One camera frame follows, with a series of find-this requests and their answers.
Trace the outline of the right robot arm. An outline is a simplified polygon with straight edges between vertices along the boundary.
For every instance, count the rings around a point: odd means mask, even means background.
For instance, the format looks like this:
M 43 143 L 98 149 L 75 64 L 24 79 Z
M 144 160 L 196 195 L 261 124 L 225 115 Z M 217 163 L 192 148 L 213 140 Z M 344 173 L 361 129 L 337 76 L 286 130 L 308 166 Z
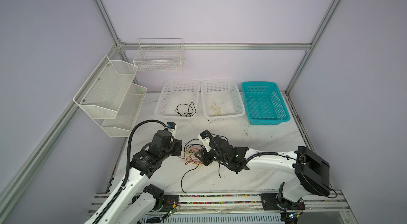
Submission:
M 236 174 L 243 170 L 272 170 L 292 175 L 282 182 L 276 195 L 276 207 L 281 211 L 292 209 L 307 195 L 330 197 L 330 165 L 305 146 L 295 151 L 265 152 L 248 147 L 234 147 L 208 130 L 198 135 L 203 148 L 195 156 L 205 165 L 218 162 Z

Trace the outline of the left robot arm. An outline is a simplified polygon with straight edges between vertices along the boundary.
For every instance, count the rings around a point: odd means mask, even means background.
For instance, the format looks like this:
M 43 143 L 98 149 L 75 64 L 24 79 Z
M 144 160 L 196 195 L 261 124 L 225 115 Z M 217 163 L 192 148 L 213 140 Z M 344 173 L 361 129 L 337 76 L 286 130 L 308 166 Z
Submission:
M 164 129 L 157 131 L 153 141 L 130 158 L 131 142 L 136 130 L 143 124 L 152 122 L 164 126 Z M 182 141 L 175 138 L 175 132 L 174 122 L 165 124 L 159 120 L 146 120 L 132 129 L 128 138 L 125 176 L 98 211 L 86 221 L 87 224 L 113 224 L 119 220 L 136 192 L 161 167 L 162 162 L 170 156 L 181 155 Z

